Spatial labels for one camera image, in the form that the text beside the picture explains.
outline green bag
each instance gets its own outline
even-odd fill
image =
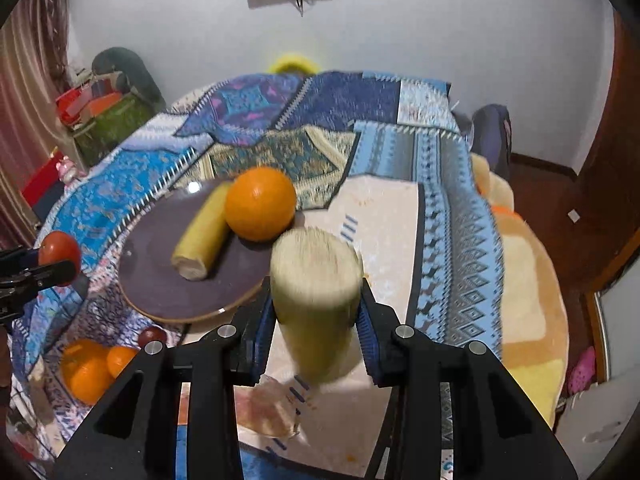
[[[153,110],[133,94],[89,121],[74,135],[74,142],[88,168],[98,164],[140,126],[154,116]]]

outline dark plate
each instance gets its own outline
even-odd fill
[[[269,272],[271,244],[254,244],[231,233],[207,279],[185,280],[171,266],[180,237],[211,191],[177,189],[160,199],[134,227],[122,248],[120,288],[127,301],[151,319],[190,323],[224,312],[257,292]]]

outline baseboard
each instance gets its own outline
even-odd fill
[[[541,158],[535,158],[534,156],[523,155],[521,153],[511,153],[511,161],[515,164],[521,164],[523,166],[531,166],[532,168],[538,168],[539,170],[551,171],[552,173],[559,173],[564,176],[568,176],[571,180],[576,180],[578,174],[575,173],[573,168],[562,166],[548,160],[542,160]]]

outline peeled banana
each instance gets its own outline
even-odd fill
[[[187,280],[204,280],[225,243],[229,234],[225,200],[230,187],[230,182],[222,182],[211,192],[174,249],[171,264]]]

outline tomato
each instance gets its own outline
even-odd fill
[[[76,276],[80,272],[80,247],[71,235],[62,231],[52,231],[44,237],[38,250],[38,265],[49,265],[70,260],[76,266]]]

